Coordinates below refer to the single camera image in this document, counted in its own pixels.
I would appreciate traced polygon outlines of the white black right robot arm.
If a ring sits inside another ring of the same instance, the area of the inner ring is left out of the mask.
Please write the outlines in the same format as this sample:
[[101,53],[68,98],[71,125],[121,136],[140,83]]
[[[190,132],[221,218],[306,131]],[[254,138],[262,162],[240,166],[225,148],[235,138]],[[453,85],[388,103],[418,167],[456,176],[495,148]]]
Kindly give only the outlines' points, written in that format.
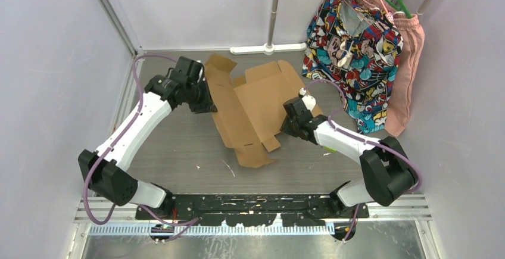
[[310,95],[292,98],[283,108],[286,111],[280,128],[283,133],[338,152],[360,166],[362,180],[346,182],[331,192],[331,212],[335,216],[344,218],[362,203],[375,202],[387,207],[422,183],[395,137],[364,136],[338,125],[330,117],[316,116],[315,99]]

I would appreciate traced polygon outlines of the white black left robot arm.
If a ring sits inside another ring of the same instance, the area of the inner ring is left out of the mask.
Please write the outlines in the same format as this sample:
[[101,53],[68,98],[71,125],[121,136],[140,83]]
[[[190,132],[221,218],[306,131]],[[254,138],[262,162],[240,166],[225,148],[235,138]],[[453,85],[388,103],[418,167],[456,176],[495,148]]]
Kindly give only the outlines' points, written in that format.
[[140,88],[138,104],[104,143],[80,153],[78,163],[86,188],[117,206],[144,205],[159,219],[170,217],[174,210],[170,191],[135,179],[127,171],[151,132],[182,104],[195,114],[217,110],[204,65],[186,57],[179,57],[167,74],[154,76]]

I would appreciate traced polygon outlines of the brown cardboard box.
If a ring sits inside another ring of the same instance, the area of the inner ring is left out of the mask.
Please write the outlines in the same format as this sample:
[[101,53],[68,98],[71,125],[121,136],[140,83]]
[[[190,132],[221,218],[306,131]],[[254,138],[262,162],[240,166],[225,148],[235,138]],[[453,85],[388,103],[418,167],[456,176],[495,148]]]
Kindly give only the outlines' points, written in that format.
[[217,108],[216,128],[227,148],[243,167],[259,168],[275,162],[269,153],[280,148],[276,135],[286,117],[283,104],[305,86],[300,74],[285,60],[271,61],[231,77],[236,62],[213,54],[204,64],[205,79]]

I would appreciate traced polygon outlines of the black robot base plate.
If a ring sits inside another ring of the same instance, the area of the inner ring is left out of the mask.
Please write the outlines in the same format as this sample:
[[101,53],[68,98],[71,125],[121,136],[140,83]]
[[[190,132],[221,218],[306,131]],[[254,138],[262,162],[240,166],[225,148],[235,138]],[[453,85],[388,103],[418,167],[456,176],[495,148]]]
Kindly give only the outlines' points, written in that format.
[[137,220],[147,220],[154,240],[173,235],[331,235],[349,240],[360,219],[369,218],[366,204],[344,207],[325,194],[173,196],[168,213],[138,208]]

